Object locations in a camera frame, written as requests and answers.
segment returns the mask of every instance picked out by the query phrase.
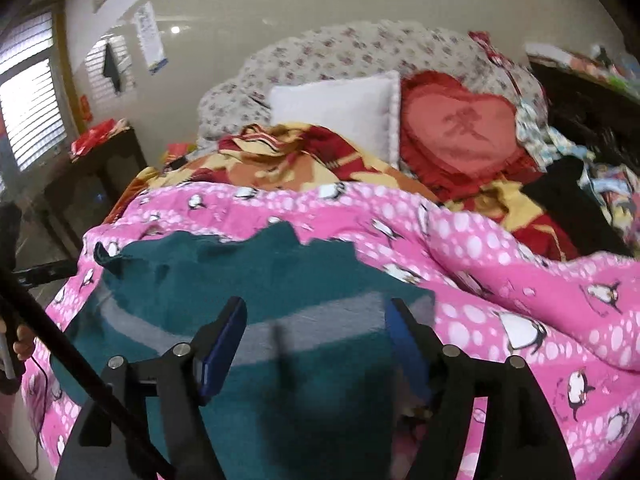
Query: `cable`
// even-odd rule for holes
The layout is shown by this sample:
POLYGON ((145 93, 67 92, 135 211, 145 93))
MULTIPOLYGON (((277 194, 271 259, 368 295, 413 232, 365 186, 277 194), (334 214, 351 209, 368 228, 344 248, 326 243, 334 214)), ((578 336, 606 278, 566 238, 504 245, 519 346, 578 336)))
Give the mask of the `cable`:
POLYGON ((40 445, 40 434, 42 433, 42 428, 44 428, 44 417, 47 413, 47 396, 49 395, 49 378, 47 377, 47 373, 44 371, 40 363, 36 361, 36 359, 31 356, 31 360, 36 363, 36 366, 40 369, 42 374, 44 375, 44 400, 42 401, 42 421, 40 423, 40 427, 36 432, 36 467, 30 472, 30 475, 33 475, 38 468, 40 467, 40 456, 38 455, 38 446, 40 445))

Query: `paper sign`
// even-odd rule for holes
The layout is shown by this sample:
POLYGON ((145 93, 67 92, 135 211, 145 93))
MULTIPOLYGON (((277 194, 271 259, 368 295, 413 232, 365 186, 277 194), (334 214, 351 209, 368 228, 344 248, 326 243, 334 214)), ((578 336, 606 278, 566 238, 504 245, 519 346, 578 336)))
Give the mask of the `paper sign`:
POLYGON ((138 41, 140 49, 145 57, 146 67, 149 72, 155 74, 167 64, 164 56, 164 48, 160 39, 160 31, 156 23, 156 16, 151 2, 141 6, 133 15, 138 31, 138 41))

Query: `dark clothing hanging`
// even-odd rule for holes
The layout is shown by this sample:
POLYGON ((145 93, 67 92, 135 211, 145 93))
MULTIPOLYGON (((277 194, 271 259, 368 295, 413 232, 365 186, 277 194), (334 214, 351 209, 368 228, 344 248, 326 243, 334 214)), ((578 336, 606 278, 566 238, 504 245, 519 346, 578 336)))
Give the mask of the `dark clothing hanging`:
POLYGON ((578 186, 583 167, 579 158, 564 156, 535 182, 522 186, 521 192, 546 210, 582 256, 607 251, 633 257, 598 204, 578 186))
POLYGON ((116 94, 122 92, 122 81, 120 80, 120 72, 118 71, 118 61, 111 48, 111 43, 107 41, 104 48, 104 65, 102 66, 102 75, 111 79, 113 89, 116 94))

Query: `black cloth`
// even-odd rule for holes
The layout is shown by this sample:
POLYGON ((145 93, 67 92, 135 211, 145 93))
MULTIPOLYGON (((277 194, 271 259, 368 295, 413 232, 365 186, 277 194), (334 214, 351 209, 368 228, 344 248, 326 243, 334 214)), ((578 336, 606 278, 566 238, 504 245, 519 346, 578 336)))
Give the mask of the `black cloth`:
POLYGON ((633 256, 631 250, 605 220, 600 206, 577 184, 583 161, 564 156, 521 192, 546 210, 571 239, 582 256, 598 251, 633 256))
POLYGON ((13 202, 0 203, 0 266, 15 269, 22 211, 13 202))
POLYGON ((120 72, 118 72, 118 62, 113 54, 111 43, 107 42, 104 48, 104 65, 102 66, 102 75, 111 79, 113 89, 117 94, 122 92, 122 81, 120 80, 120 72))

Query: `red bag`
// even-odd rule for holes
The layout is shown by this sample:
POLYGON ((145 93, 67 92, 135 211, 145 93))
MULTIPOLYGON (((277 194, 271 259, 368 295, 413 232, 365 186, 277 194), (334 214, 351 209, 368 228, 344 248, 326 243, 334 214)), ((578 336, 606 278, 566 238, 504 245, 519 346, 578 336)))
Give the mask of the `red bag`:
POLYGON ((74 142, 71 143, 71 155, 73 158, 86 155, 93 148, 109 139, 109 134, 115 125, 116 121, 114 119, 108 119, 90 128, 74 140, 74 142))

